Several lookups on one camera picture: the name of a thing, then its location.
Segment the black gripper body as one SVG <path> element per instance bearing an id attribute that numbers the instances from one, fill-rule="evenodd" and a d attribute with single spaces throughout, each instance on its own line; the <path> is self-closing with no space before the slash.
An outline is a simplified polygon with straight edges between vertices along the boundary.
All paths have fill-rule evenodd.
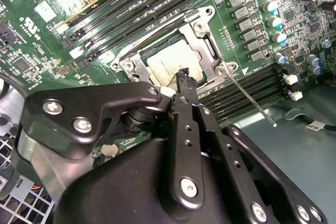
<path id="1" fill-rule="evenodd" d="M 166 141 L 146 141 L 76 179 L 54 211 L 54 223 L 178 223 L 160 202 Z M 246 223 L 233 194 L 225 193 L 214 163 L 201 156 L 205 202 L 187 223 Z"/>

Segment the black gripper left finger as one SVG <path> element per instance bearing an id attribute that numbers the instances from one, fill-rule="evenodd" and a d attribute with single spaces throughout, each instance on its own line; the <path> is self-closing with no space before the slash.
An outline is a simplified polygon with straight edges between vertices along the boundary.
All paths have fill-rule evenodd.
<path id="1" fill-rule="evenodd" d="M 76 179 L 95 169 L 91 152 L 99 143 L 148 131 L 151 137 L 146 141 L 166 141 L 163 208 L 202 208 L 196 81 L 187 68 L 174 80 L 177 91 L 171 97 L 147 82 L 36 92 L 25 101 L 19 153 L 58 204 Z"/>

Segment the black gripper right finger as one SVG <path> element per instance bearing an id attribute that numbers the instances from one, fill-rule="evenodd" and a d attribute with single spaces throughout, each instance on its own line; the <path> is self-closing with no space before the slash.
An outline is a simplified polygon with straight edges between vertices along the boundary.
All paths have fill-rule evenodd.
<path id="1" fill-rule="evenodd" d="M 238 127 L 221 129 L 200 103 L 195 117 L 223 223 L 327 223 L 319 207 Z"/>

